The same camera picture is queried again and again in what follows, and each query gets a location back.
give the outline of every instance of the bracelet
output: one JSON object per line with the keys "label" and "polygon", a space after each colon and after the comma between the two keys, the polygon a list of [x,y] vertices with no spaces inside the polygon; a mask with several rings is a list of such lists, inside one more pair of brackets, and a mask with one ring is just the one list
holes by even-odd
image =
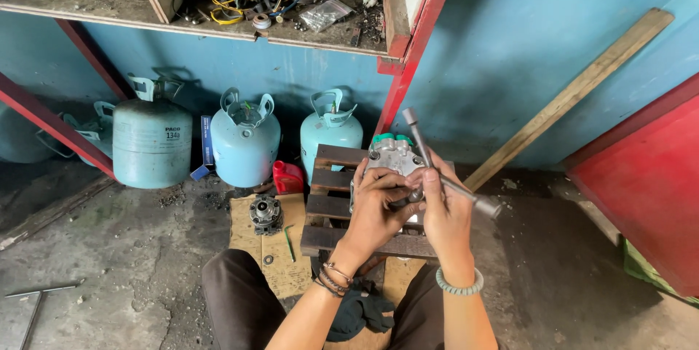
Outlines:
{"label": "bracelet", "polygon": [[352,284],[352,282],[353,282],[353,281],[352,281],[352,278],[350,278],[349,276],[347,276],[347,275],[341,273],[340,271],[338,271],[337,268],[335,268],[335,263],[323,263],[323,267],[325,267],[325,268],[327,268],[327,269],[329,269],[329,270],[333,270],[335,273],[337,273],[337,274],[340,275],[341,277],[345,278],[345,279],[347,280],[347,285],[348,285],[348,286],[349,286],[350,284]]}
{"label": "bracelet", "polygon": [[329,288],[328,286],[326,286],[325,283],[323,283],[323,281],[321,281],[321,280],[318,279],[318,278],[315,278],[315,280],[313,281],[313,283],[316,283],[316,284],[319,284],[320,286],[322,286],[323,289],[326,289],[327,291],[329,291],[330,294],[333,295],[333,297],[336,297],[336,298],[342,298],[342,297],[343,297],[343,295],[341,295],[340,293],[338,293],[338,292],[334,291],[333,289]]}
{"label": "bracelet", "polygon": [[319,274],[321,277],[323,277],[323,279],[325,279],[325,282],[330,284],[330,286],[333,286],[335,288],[335,290],[342,291],[343,293],[350,291],[349,287],[342,287],[339,284],[335,283],[335,281],[333,281],[332,278],[330,278],[328,273],[325,272],[325,268],[321,268],[319,271]]}
{"label": "bracelet", "polygon": [[451,286],[447,281],[444,280],[444,274],[442,273],[442,268],[439,267],[439,270],[437,270],[437,284],[441,287],[442,290],[446,291],[449,294],[454,294],[454,295],[473,295],[481,291],[483,289],[483,275],[481,275],[480,271],[477,268],[473,268],[475,270],[475,275],[476,275],[476,283],[473,284],[471,287],[467,287],[466,289],[459,289],[457,287]]}

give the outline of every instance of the wooden pallet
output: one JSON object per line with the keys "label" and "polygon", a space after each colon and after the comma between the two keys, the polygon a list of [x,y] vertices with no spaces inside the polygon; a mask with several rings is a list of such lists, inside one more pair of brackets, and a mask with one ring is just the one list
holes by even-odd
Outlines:
{"label": "wooden pallet", "polygon": [[[328,196],[330,191],[349,193],[353,171],[331,171],[333,165],[356,169],[366,151],[356,148],[320,144],[315,158],[310,195],[306,203],[306,221],[301,236],[303,256],[318,256],[320,250],[334,250],[337,241],[345,235],[341,228],[323,227],[325,218],[350,220],[349,198]],[[376,250],[377,256],[397,256],[436,259],[434,249],[421,235],[401,234],[391,238]]]}

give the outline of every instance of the dark pants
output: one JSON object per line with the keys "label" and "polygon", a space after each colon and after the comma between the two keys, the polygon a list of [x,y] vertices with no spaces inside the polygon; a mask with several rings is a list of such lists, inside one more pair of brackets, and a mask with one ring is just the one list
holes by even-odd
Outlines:
{"label": "dark pants", "polygon": [[[424,265],[407,287],[394,315],[389,350],[442,349],[444,305],[437,267]],[[202,272],[214,343],[221,350],[262,350],[287,314],[254,258],[228,249]]]}

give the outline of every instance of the plastic bag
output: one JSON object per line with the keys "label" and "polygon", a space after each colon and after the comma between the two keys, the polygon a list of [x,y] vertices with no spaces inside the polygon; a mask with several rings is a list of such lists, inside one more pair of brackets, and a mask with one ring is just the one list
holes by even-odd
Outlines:
{"label": "plastic bag", "polygon": [[313,9],[301,13],[301,18],[306,25],[318,33],[351,12],[354,12],[354,9],[339,0],[327,0]]}

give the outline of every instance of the wooden shelf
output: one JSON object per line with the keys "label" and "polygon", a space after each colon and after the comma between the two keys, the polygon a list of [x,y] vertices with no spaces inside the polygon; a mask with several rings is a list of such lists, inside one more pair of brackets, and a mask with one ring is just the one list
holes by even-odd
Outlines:
{"label": "wooden shelf", "polygon": [[[362,4],[362,0],[340,1],[353,8]],[[285,17],[296,18],[299,13],[310,7],[313,5],[304,6],[300,11],[289,11]],[[274,21],[268,30],[263,31],[256,30],[249,21],[231,25],[204,21],[193,25],[180,19],[170,24],[162,24],[149,0],[0,0],[0,10],[237,40],[255,41],[257,37],[262,36],[275,44],[388,57],[385,41],[376,44],[371,39],[364,40],[365,38],[362,37],[358,47],[350,45],[353,29],[360,19],[364,18],[363,15],[355,14],[344,22],[333,24],[321,33],[315,33],[310,29],[306,32],[297,31],[293,29],[291,21],[285,21],[283,24]]]}

